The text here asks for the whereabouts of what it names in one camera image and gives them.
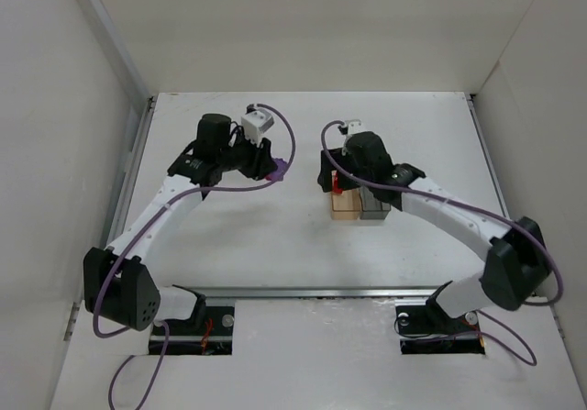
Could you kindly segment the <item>purple lego piece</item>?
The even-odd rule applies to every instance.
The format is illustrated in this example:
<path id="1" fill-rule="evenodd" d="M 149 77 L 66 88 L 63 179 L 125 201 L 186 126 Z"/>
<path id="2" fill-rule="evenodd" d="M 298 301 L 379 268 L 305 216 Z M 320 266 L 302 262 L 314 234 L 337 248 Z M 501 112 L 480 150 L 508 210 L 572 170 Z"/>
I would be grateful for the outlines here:
<path id="1" fill-rule="evenodd" d="M 273 163 L 276 168 L 265 177 L 265 180 L 269 182 L 281 182 L 289 170 L 291 163 L 283 158 L 274 158 Z"/>

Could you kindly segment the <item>red lego brick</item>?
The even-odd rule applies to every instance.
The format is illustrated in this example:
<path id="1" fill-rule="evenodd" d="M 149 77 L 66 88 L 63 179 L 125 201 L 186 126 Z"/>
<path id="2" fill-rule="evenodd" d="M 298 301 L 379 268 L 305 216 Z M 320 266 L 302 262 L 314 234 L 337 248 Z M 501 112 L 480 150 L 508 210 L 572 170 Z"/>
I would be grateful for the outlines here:
<path id="1" fill-rule="evenodd" d="M 331 193 L 336 195 L 341 195 L 344 193 L 344 190 L 339 186 L 339 177 L 338 172 L 332 172 L 332 189 Z"/>

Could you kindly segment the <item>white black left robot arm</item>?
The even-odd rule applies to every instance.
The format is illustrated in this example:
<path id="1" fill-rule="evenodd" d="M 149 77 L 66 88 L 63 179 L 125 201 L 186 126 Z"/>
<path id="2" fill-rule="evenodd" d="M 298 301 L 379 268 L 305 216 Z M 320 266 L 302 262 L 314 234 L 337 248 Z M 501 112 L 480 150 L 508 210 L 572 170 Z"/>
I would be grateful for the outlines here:
<path id="1" fill-rule="evenodd" d="M 218 186 L 226 172 L 260 181 L 278 169 L 265 134 L 273 114 L 250 105 L 238 124 L 208 113 L 196 137 L 169 167 L 161 188 L 134 223 L 105 248 L 83 259 L 83 294 L 88 312 L 142 331 L 154 321 L 195 322 L 204 298 L 187 288 L 156 284 L 152 271 L 161 247 L 185 218 Z"/>

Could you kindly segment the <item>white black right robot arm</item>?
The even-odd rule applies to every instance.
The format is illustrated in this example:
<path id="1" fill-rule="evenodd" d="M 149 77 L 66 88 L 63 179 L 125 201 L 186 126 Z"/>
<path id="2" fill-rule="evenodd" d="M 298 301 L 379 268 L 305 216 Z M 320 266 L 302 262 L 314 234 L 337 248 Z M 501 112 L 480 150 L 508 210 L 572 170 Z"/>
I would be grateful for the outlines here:
<path id="1" fill-rule="evenodd" d="M 426 319 L 443 327 L 487 306 L 515 311 L 549 277 L 554 264 L 538 224 L 513 221 L 469 205 L 408 163 L 395 163 L 371 131 L 341 127 L 342 147 L 321 151 L 317 181 L 324 192 L 363 187 L 376 200 L 447 233 L 483 263 L 480 271 L 444 283 L 425 302 Z"/>

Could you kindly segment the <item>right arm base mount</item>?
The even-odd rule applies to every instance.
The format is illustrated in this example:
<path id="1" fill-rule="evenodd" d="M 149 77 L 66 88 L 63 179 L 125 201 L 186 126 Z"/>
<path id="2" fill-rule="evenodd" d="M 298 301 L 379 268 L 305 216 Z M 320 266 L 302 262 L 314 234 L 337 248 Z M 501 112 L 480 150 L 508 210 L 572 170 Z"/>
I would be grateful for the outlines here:
<path id="1" fill-rule="evenodd" d="M 402 355 L 485 354 L 475 312 L 436 318 L 425 305 L 398 305 L 393 327 Z"/>

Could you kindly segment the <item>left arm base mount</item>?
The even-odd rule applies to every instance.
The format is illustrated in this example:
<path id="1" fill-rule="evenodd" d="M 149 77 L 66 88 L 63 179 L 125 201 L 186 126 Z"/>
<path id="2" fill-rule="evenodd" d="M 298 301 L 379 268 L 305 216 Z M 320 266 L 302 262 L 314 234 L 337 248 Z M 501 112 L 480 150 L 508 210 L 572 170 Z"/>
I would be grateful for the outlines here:
<path id="1" fill-rule="evenodd" d="M 235 307 L 208 305 L 195 322 L 169 320 L 169 356 L 229 356 L 233 352 Z"/>

